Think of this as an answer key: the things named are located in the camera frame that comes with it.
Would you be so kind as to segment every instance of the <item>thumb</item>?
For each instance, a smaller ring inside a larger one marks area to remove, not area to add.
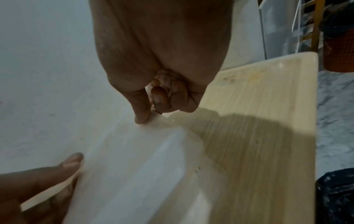
[[[71,177],[82,160],[83,155],[75,153],[58,166],[0,175],[0,203],[10,199],[20,203],[27,201]]]
[[[134,92],[121,92],[121,94],[132,105],[135,113],[135,123],[145,123],[148,120],[151,111],[151,104],[146,90],[141,89]]]

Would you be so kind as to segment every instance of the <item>bin liner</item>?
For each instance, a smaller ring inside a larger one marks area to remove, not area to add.
[[[354,168],[316,181],[316,224],[354,224]]]
[[[354,2],[333,13],[321,24],[321,30],[326,38],[342,36],[354,28]]]

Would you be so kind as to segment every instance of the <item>table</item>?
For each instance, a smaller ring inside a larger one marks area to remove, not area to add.
[[[317,65],[301,53],[221,71],[199,109],[166,115],[228,179],[207,220],[197,203],[180,223],[314,223]]]

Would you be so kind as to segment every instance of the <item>wooden chair leg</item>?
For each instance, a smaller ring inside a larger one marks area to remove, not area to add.
[[[316,0],[315,14],[313,16],[313,31],[311,41],[311,51],[318,51],[318,44],[320,41],[320,23],[323,19],[323,9],[326,0]]]

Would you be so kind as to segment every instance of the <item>tiled floor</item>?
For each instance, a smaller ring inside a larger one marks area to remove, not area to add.
[[[354,168],[354,72],[323,70],[320,57],[317,102],[316,177]]]

